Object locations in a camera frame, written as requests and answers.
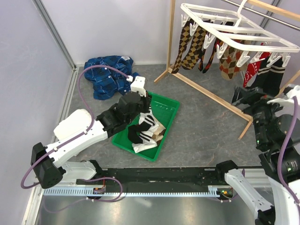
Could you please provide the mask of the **white black-striped sock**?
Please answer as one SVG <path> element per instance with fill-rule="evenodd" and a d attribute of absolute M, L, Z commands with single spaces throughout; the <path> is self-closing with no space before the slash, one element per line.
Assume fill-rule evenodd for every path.
<path fill-rule="evenodd" d="M 139 153 L 144 150 L 157 147 L 157 143 L 152 139 L 153 132 L 151 131 L 142 131 L 139 136 L 143 140 L 141 144 L 132 144 L 133 150 L 135 153 Z"/>
<path fill-rule="evenodd" d="M 140 113 L 138 128 L 139 131 L 150 131 L 156 134 L 165 129 L 152 113 Z"/>

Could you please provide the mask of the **black beige-striped sock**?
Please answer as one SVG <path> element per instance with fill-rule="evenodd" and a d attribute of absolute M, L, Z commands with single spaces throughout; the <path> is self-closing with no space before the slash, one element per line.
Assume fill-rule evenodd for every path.
<path fill-rule="evenodd" d="M 263 83 L 263 92 L 269 96 L 276 96 L 279 93 L 282 78 L 285 72 L 282 59 L 279 59 L 271 67 L 267 73 L 266 79 Z"/>
<path fill-rule="evenodd" d="M 269 56 L 264 59 L 260 68 L 256 74 L 254 82 L 248 87 L 249 89 L 259 87 L 263 89 L 264 92 L 270 92 L 273 86 L 273 74 L 271 72 L 271 67 L 267 67 Z"/>

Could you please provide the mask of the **beige brown striped sock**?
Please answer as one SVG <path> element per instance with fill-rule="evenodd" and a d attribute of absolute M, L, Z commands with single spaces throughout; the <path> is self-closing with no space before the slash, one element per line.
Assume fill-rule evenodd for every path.
<path fill-rule="evenodd" d="M 157 130 L 153 133 L 152 139 L 157 143 L 157 146 L 161 144 L 165 132 L 166 128 L 164 126 L 159 126 Z"/>

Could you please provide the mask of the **black white-striped sock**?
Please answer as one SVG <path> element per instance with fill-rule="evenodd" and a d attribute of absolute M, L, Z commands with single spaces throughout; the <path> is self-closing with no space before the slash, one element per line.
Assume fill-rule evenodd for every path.
<path fill-rule="evenodd" d="M 143 140 L 139 136 L 141 128 L 139 125 L 131 125 L 128 127 L 128 139 L 134 144 L 141 144 Z"/>

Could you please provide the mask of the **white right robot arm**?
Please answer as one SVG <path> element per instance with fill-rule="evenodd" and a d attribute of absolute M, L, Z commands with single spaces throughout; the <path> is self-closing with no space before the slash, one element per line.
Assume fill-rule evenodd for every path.
<path fill-rule="evenodd" d="M 215 180 L 228 184 L 254 215 L 256 225 L 300 223 L 300 87 L 289 85 L 284 98 L 261 88 L 235 87 L 232 105 L 247 105 L 243 112 L 253 117 L 256 148 L 270 182 L 274 203 L 265 200 L 231 160 L 216 165 Z"/>

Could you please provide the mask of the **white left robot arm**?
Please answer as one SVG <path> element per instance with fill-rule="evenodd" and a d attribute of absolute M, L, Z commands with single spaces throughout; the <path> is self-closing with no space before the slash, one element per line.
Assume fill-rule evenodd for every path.
<path fill-rule="evenodd" d="M 152 96 L 128 92 L 108 110 L 94 118 L 85 109 L 76 110 L 65 120 L 67 137 L 44 146 L 35 144 L 31 154 L 31 168 L 43 189 L 52 188 L 62 180 L 88 180 L 99 184 L 103 173 L 97 161 L 69 162 L 69 159 L 89 146 L 104 141 L 125 130 L 141 113 L 150 108 Z"/>

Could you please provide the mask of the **white sock drying hanger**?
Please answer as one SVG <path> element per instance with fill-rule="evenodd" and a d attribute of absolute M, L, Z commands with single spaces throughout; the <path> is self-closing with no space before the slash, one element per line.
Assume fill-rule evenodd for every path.
<path fill-rule="evenodd" d="M 228 47 L 232 47 L 241 51 L 241 56 L 236 63 L 238 67 L 247 62 L 261 61 L 263 53 L 270 53 L 268 66 L 282 59 L 285 67 L 291 58 L 290 55 L 299 53 L 299 46 L 265 30 L 243 16 L 241 11 L 245 3 L 246 1 L 242 1 L 237 11 L 183 3 L 180 7 L 184 12 L 181 22 L 185 23 L 188 19 L 194 21 L 190 25 L 190 35 L 194 35 L 199 27 L 207 31 L 202 46 L 204 49 L 219 39 L 221 43 L 216 47 L 218 59 L 222 58 Z"/>

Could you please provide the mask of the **green plastic tray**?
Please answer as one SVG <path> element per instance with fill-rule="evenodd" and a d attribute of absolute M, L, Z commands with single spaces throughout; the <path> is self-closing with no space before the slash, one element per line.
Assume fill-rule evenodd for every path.
<path fill-rule="evenodd" d="M 180 103 L 153 92 L 150 95 L 150 111 L 139 114 L 125 130 L 113 137 L 112 144 L 154 162 Z"/>

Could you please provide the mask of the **red patterned sock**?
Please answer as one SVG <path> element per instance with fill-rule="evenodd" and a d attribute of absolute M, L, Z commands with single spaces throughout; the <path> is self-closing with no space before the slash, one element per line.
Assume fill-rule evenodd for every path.
<path fill-rule="evenodd" d="M 262 61 L 269 56 L 269 52 L 263 52 L 258 61 L 248 64 L 243 81 L 244 88 L 247 87 L 248 82 L 257 74 Z"/>

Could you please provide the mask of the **tan orange argyle sock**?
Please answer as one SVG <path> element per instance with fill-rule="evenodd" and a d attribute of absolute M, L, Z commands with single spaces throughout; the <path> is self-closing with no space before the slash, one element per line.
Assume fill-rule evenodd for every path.
<path fill-rule="evenodd" d="M 240 71 L 246 71 L 248 65 L 243 64 L 241 67 L 237 66 L 237 62 L 240 59 L 243 51 L 237 50 L 231 46 L 228 46 L 225 50 L 222 58 L 219 60 L 219 69 L 221 76 L 225 80 L 233 79 Z"/>
<path fill-rule="evenodd" d="M 219 61 L 219 69 L 224 79 L 231 80 L 233 78 L 236 65 L 235 52 L 235 48 L 228 47 Z"/>

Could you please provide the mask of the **blue plaid shirt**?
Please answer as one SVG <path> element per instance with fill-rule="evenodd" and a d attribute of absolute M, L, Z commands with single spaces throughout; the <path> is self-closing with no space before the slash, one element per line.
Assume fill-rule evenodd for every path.
<path fill-rule="evenodd" d="M 95 65 L 110 66 L 135 78 L 139 74 L 132 71 L 133 62 L 133 59 L 129 56 L 112 55 L 91 58 L 85 62 L 84 67 L 88 68 Z M 117 92 L 125 95 L 130 91 L 131 82 L 127 81 L 122 74 L 109 68 L 92 68 L 84 73 L 84 77 L 92 83 L 93 97 L 97 100 L 107 100 L 112 98 Z"/>

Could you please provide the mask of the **brown yellow argyle sock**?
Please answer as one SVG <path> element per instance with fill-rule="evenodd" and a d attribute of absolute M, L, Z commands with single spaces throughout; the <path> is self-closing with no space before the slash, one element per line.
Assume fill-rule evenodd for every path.
<path fill-rule="evenodd" d="M 191 41 L 190 24 L 193 24 L 193 22 L 193 19 L 189 19 L 181 30 L 178 55 L 172 68 L 172 74 L 177 73 L 181 67 L 182 55 L 186 51 L 187 46 Z"/>
<path fill-rule="evenodd" d="M 199 58 L 202 54 L 202 48 L 206 34 L 207 31 L 205 29 L 203 29 L 202 27 L 197 27 L 192 38 L 190 49 L 187 55 L 182 60 L 181 67 L 183 69 L 191 70 L 199 61 Z"/>

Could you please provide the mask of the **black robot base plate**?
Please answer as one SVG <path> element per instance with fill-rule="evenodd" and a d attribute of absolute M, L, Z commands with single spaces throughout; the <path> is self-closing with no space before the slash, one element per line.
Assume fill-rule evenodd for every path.
<path fill-rule="evenodd" d="M 123 188 L 154 188 L 171 190 L 184 188 L 200 190 L 208 186 L 226 186 L 225 173 L 238 166 L 231 160 L 215 167 L 149 167 L 149 168 L 109 168 L 96 165 L 96 175 L 92 179 L 112 177 Z"/>

